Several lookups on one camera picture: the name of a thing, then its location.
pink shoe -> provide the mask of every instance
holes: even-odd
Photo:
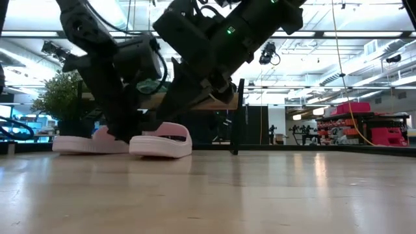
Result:
[[[171,140],[161,136],[185,137],[185,141]],[[130,140],[129,152],[141,156],[181,158],[192,153],[192,139],[185,126],[164,122],[154,132],[144,132],[143,136],[134,136]]]
[[[129,145],[108,134],[107,126],[100,127],[92,138],[57,136],[52,150],[59,153],[129,153]]]

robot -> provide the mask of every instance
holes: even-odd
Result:
[[[166,63],[162,62],[162,73],[157,60],[162,57],[156,38],[150,33],[135,34],[117,44],[87,0],[56,1],[68,40],[87,52],[82,57],[69,55],[63,71],[80,73],[103,110],[109,133],[128,143],[142,131],[154,131],[164,120],[214,98],[229,103],[231,75],[244,62],[250,63],[254,52],[279,28],[287,34],[301,29],[300,7],[306,0],[215,0],[221,7],[238,3],[227,17],[206,5],[208,0],[198,0],[201,8],[197,0],[172,1],[153,28],[181,55],[181,61],[172,58],[174,80],[157,110],[145,114],[138,108],[156,90],[140,93],[135,85],[145,79],[163,82],[167,76]],[[7,3],[2,1],[0,6],[0,21]],[[203,8],[216,16],[204,16]],[[0,86],[4,86],[1,72]]]

yellow cable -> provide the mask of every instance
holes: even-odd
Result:
[[[335,20],[335,3],[333,2],[333,0],[331,0],[332,2],[332,19],[333,19],[333,27],[335,30],[335,41],[337,42],[337,53],[338,53],[338,62],[339,62],[339,68],[341,70],[341,74],[343,74],[343,64],[341,62],[341,54],[339,52],[339,42],[338,42],[338,30],[337,30],[337,22]],[[375,146],[375,144],[373,144],[370,140],[368,140],[367,138],[365,138],[365,136],[359,131],[356,121],[354,119],[354,114],[352,113],[352,107],[351,107],[351,101],[350,101],[350,97],[348,96],[348,89],[346,87],[345,84],[345,79],[342,76],[341,77],[343,79],[343,84],[344,84],[344,91],[345,91],[345,96],[346,99],[348,101],[348,106],[350,107],[350,114],[351,114],[351,119],[352,119],[352,123],[354,124],[354,128],[356,129],[358,135],[367,143],[369,143],[371,146]]]

ceiling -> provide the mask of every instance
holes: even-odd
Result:
[[[163,13],[171,1],[156,0],[156,6],[153,6],[148,0],[90,0],[90,2],[104,18],[118,27],[127,27],[133,31],[152,31],[151,24]],[[340,32],[414,31],[406,11],[401,9],[401,0],[345,0],[345,8],[342,8],[341,0],[335,0],[335,2],[335,20]],[[213,0],[209,1],[209,4],[223,16],[228,15],[231,11],[228,7],[220,8]],[[303,9],[304,27],[302,31],[334,30],[331,0],[308,0]],[[210,11],[203,11],[203,13],[212,16]],[[60,10],[55,0],[10,0],[4,31],[61,31],[62,25],[59,16]],[[2,40],[8,40],[36,55],[44,56],[40,50],[45,39],[4,37]],[[67,39],[48,40],[71,50],[76,55],[85,53]],[[247,84],[249,81],[254,81],[256,86],[316,85],[315,83],[322,79],[324,74],[328,74],[339,65],[336,40],[276,38],[270,41],[276,44],[281,63],[278,66],[260,65],[258,60],[261,50],[259,50],[251,64],[244,64],[235,72],[233,75],[235,82],[244,78]],[[364,45],[371,41],[372,39],[365,38],[339,40],[341,62],[346,63],[364,53]],[[379,42],[384,44],[389,41],[391,40],[380,40]],[[159,43],[165,59],[180,57],[162,39],[159,39]],[[406,50],[406,54],[407,61],[412,61],[413,48]],[[46,57],[45,59],[58,63],[53,58]],[[374,60],[350,75],[362,80],[384,71],[385,65],[387,64],[382,65],[380,60]],[[171,62],[168,63],[168,69],[172,73]],[[261,91],[256,94],[258,96],[251,98],[256,100],[253,101],[254,103],[260,100],[261,103],[276,104],[276,102],[280,102],[276,101],[277,99],[287,98],[287,94],[293,91],[291,89],[282,91],[285,94]],[[314,98],[315,93],[306,92],[303,96]]]

